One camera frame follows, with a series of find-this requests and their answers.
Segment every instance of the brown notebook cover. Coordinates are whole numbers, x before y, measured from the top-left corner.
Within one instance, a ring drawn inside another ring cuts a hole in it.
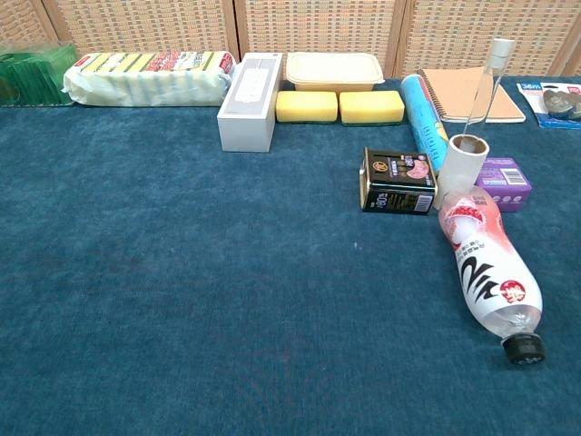
[[[426,81],[426,86],[442,121],[465,123],[474,104],[474,96],[480,83],[482,71],[483,67],[476,67],[457,70],[423,69],[419,70],[418,73]],[[492,78],[487,82],[487,85],[491,91],[494,85]],[[478,99],[474,116],[484,116],[487,110],[485,100]],[[525,119],[525,115],[500,85],[490,108],[487,123],[522,123]]]

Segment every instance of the woven rattan panel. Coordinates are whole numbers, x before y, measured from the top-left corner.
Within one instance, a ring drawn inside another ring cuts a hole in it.
[[[502,36],[517,41],[509,74],[546,74],[580,10],[579,0],[417,0],[397,73],[481,65]]]
[[[49,1],[80,54],[230,48],[221,0]]]
[[[246,28],[239,20],[241,49],[245,42],[249,52],[366,52],[377,56],[383,66],[395,3],[243,0]]]
[[[31,0],[0,1],[0,43],[43,42],[51,39]]]

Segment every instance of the beige plastic container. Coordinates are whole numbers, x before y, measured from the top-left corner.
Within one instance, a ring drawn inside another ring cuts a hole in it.
[[[297,91],[371,91],[384,82],[377,57],[367,53],[289,53],[286,75]]]

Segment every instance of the yellow sponge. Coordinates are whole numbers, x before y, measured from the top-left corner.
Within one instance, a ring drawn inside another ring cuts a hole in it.
[[[332,92],[280,91],[276,99],[279,123],[334,123],[337,110]]]
[[[341,93],[341,122],[344,124],[397,124],[404,105],[398,91]]]

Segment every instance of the container lid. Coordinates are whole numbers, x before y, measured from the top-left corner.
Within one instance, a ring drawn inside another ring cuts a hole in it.
[[[377,57],[367,53],[289,53],[287,79],[294,84],[382,84]]]
[[[545,359],[541,338],[534,333],[517,333],[502,342],[509,360],[516,365],[527,365]]]

